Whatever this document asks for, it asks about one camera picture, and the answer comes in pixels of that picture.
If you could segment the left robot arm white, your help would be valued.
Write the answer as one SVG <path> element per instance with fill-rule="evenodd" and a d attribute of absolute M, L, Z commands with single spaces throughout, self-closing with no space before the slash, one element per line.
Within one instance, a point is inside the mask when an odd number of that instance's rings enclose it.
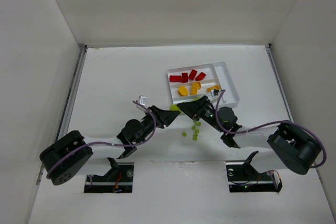
<path fill-rule="evenodd" d="M 168 127 L 180 115 L 180 111 L 133 103 L 144 110 L 145 116 L 140 121 L 128 120 L 117 136 L 91 138 L 73 130 L 42 151 L 39 158 L 47 171 L 47 179 L 55 186 L 62 185 L 79 174 L 89 160 L 127 158 L 138 146 L 147 143 L 156 129 Z"/>

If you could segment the yellow rounded lego piece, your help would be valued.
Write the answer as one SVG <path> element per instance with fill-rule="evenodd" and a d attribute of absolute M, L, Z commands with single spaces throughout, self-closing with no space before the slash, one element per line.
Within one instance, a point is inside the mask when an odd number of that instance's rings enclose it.
<path fill-rule="evenodd" d="M 188 89 L 185 86 L 179 86 L 178 94 L 181 97 L 186 97 L 186 96 L 188 96 Z"/>

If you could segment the white divided tray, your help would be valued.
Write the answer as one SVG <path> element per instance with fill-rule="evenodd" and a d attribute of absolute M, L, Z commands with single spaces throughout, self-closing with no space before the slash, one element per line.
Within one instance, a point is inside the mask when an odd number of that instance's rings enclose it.
<path fill-rule="evenodd" d="M 208 96 L 212 100 L 213 98 L 211 97 L 211 93 L 207 92 L 207 88 L 212 86 L 220 86 L 221 90 L 222 89 L 225 90 L 225 93 L 222 96 L 219 105 L 228 106 L 231 108 L 238 105 L 240 97 L 235 88 L 233 80 L 230 76 L 227 65 L 223 61 L 215 63 L 206 63 L 203 65 L 169 69 L 167 71 L 167 77 L 169 78 L 170 75 L 180 75 L 182 72 L 187 72 L 189 75 L 192 69 L 197 70 L 197 75 L 200 74 L 201 72 L 206 73 L 205 79 L 202 81 L 188 80 L 188 82 L 186 83 L 169 82 L 169 88 L 173 104 L 178 104 L 181 102 L 190 102 L 191 100 L 198 97 L 202 97 L 204 95 Z M 194 82 L 200 82 L 202 86 L 201 89 L 198 91 L 197 95 L 191 95 L 191 86 L 192 83 Z M 188 89 L 188 96 L 186 97 L 179 96 L 178 94 L 179 86 L 185 86 Z"/>

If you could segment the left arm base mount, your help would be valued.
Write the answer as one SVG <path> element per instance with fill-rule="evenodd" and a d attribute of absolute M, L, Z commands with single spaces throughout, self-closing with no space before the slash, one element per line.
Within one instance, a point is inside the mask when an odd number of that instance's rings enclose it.
<path fill-rule="evenodd" d="M 118 163 L 108 158 L 109 169 L 103 175 L 87 175 L 86 194 L 128 194 L 133 191 L 134 163 Z"/>

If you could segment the yellow lego brick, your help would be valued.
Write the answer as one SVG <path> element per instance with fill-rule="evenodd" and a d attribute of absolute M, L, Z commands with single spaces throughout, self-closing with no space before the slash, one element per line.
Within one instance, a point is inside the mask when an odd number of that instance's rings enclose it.
<path fill-rule="evenodd" d="M 207 92 L 211 92 L 212 90 L 220 90 L 220 86 L 212 86 L 212 87 L 209 87 L 207 88 Z"/>

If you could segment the large lime green lego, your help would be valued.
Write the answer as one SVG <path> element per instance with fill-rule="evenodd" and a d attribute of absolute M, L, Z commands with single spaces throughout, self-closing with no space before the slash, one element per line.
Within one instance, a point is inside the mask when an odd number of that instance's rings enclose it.
<path fill-rule="evenodd" d="M 170 111 L 177 111 L 179 114 L 182 114 L 181 109 L 176 104 L 170 106 Z"/>

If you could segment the red rounded lego brick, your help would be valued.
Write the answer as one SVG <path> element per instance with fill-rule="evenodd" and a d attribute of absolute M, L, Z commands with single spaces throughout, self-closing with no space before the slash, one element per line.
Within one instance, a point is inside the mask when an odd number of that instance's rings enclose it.
<path fill-rule="evenodd" d="M 200 74 L 197 75 L 197 77 L 195 78 L 195 81 L 202 81 L 204 80 L 206 77 L 206 73 L 201 72 Z"/>

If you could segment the red curved lego piece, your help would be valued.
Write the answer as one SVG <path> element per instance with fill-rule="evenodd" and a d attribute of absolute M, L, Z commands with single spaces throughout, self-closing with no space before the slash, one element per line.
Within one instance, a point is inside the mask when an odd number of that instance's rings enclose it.
<path fill-rule="evenodd" d="M 193 80 L 195 79 L 196 75 L 197 75 L 197 70 L 192 69 L 191 72 L 190 72 L 189 75 L 188 75 L 188 79 L 189 79 L 190 81 L 193 81 Z"/>

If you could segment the yellow and red lego stack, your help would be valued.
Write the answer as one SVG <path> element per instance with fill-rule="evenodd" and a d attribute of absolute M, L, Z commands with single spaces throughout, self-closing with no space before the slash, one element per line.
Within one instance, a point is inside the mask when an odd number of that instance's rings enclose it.
<path fill-rule="evenodd" d="M 191 95 L 197 95 L 198 91 L 201 89 L 201 83 L 200 82 L 194 82 L 191 86 Z"/>

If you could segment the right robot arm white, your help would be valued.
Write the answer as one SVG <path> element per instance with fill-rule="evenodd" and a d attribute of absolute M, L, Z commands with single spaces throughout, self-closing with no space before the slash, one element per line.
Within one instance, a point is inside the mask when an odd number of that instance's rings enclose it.
<path fill-rule="evenodd" d="M 275 121 L 254 128 L 237 123 L 232 108 L 213 105 L 208 97 L 177 104 L 194 121 L 202 119 L 222 133 L 223 143 L 230 148 L 263 148 L 254 152 L 246 163 L 257 172 L 287 168 L 305 175 L 309 169 L 326 162 L 326 149 L 311 131 L 291 121 Z"/>

